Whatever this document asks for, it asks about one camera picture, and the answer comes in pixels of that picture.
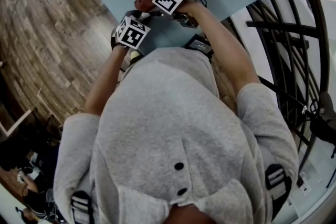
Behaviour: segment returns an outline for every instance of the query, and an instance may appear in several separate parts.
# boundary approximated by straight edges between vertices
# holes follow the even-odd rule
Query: black device
[[[184,46],[186,49],[190,50],[198,50],[201,53],[203,53],[207,58],[209,58],[209,61],[211,61],[212,54],[214,54],[214,51],[207,39],[200,35],[194,35],[188,43]]]

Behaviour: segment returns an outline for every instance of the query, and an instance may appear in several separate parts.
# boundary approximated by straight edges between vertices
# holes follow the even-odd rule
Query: metal railing
[[[288,100],[293,98],[293,100],[300,101],[308,107],[309,97],[311,100],[318,101],[320,94],[322,92],[328,91],[329,83],[329,44],[322,5],[320,0],[308,1],[311,5],[311,11],[315,19],[316,27],[303,25],[301,23],[294,0],[288,0],[295,19],[294,24],[284,22],[275,0],[270,0],[270,2],[276,14],[274,14],[262,1],[256,1],[247,7],[253,20],[246,22],[247,26],[255,27],[259,33],[261,42],[268,57],[275,83],[272,84],[263,78],[261,78],[261,81],[263,84],[277,93],[279,108],[288,124],[291,122],[291,115],[294,114],[292,130],[299,136],[300,145],[301,142],[307,145],[307,150],[300,163],[300,170],[310,155],[310,152],[316,141],[316,137],[314,134],[312,134],[308,140],[304,136],[307,123],[306,118],[305,116],[303,118],[299,118],[302,116],[301,111],[298,111],[298,107],[295,105],[292,105],[292,108],[290,108],[289,103],[291,102],[288,102]],[[299,38],[295,38],[289,33],[297,33],[299,34]],[[318,86],[316,79],[309,67],[307,54],[309,43],[305,40],[305,36],[318,39],[321,66],[320,86]],[[290,69],[280,54],[278,43],[281,43],[288,53]],[[274,62],[277,63],[276,67],[278,69],[280,67],[279,70],[281,70],[282,78],[279,78],[279,75],[278,77],[276,76]],[[298,92],[295,70],[298,71],[305,83],[303,96],[301,92]],[[281,97],[284,97],[285,95],[287,95],[286,98],[281,102]],[[319,102],[312,104],[317,113],[319,113],[318,104]]]

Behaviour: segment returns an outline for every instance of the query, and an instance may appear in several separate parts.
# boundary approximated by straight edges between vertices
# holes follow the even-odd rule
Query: hardwood floor
[[[0,0],[0,60],[24,110],[62,123],[79,112],[117,25],[100,0]]]

